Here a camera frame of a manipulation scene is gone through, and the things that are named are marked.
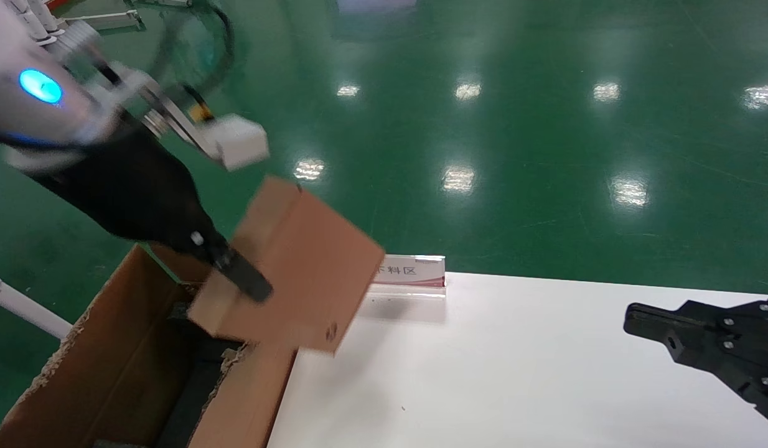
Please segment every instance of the blue indicator light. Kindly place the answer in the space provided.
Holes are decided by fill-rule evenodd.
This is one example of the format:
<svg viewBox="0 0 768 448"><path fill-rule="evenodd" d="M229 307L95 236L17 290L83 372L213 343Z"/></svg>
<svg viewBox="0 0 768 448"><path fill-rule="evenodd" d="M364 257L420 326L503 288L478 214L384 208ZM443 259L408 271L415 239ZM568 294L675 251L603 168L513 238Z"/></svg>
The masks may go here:
<svg viewBox="0 0 768 448"><path fill-rule="evenodd" d="M37 99L54 104L63 97L63 89L54 79L38 70L28 68L19 74L19 85Z"/></svg>

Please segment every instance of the bolt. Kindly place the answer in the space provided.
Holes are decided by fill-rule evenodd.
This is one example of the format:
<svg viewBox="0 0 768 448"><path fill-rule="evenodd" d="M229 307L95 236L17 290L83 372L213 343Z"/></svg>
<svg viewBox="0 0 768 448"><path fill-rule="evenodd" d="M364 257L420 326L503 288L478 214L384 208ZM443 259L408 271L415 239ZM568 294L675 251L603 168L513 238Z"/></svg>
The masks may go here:
<svg viewBox="0 0 768 448"><path fill-rule="evenodd" d="M202 234L199 232L191 233L190 240L193 241L193 244L196 244L196 246L202 246L202 244L204 244L204 237L202 237Z"/></svg>

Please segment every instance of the white table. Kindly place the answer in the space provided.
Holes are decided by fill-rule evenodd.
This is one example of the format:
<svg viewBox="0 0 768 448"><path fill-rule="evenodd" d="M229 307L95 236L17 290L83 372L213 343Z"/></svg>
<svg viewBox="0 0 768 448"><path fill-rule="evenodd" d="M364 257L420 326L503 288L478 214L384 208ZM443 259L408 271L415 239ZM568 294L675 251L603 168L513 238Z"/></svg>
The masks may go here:
<svg viewBox="0 0 768 448"><path fill-rule="evenodd" d="M449 273L446 301L367 299L334 359L299 352L268 447L768 447L718 379L622 329L632 302L762 298Z"/></svg>

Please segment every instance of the cardboard box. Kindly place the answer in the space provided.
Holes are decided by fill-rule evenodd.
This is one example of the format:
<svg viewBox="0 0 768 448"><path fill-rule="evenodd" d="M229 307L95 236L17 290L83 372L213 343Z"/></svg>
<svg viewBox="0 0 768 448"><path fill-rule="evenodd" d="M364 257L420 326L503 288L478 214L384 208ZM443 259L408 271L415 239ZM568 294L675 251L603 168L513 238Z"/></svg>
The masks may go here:
<svg viewBox="0 0 768 448"><path fill-rule="evenodd" d="M273 285L265 303L211 273L189 317L214 337L335 352L384 249L308 191L268 177L232 246Z"/></svg>
<svg viewBox="0 0 768 448"><path fill-rule="evenodd" d="M100 439L153 446L187 381L192 350L167 317L205 278L191 317L216 334L257 339L227 366L189 446L265 446L295 360L293 344L336 349L384 252L279 179L266 179L233 243L259 263L274 287L271 300L252 306L208 267L154 247L177 281L134 246L6 415L0 448L91 448ZM357 256L364 269L324 269L326 260L350 266ZM352 286L340 286L346 281ZM270 322L245 332L243 319ZM336 323L332 338L322 328L327 322Z"/></svg>

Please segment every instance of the green epoxy floor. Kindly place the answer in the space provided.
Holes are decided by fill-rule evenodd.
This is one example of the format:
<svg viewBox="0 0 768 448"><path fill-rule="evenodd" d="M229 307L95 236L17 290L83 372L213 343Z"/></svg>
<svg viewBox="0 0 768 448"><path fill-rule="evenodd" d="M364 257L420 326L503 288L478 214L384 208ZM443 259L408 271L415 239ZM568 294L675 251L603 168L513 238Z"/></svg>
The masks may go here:
<svg viewBox="0 0 768 448"><path fill-rule="evenodd" d="M269 172L452 271L768 292L768 1L223 6L238 62L208 99L273 156L226 174L165 140L220 230ZM148 68L182 12L137 8L147 31L103 48ZM216 57L191 25L169 80ZM0 156L0 278L74 321L129 246ZM56 346L0 309L0 420Z"/></svg>

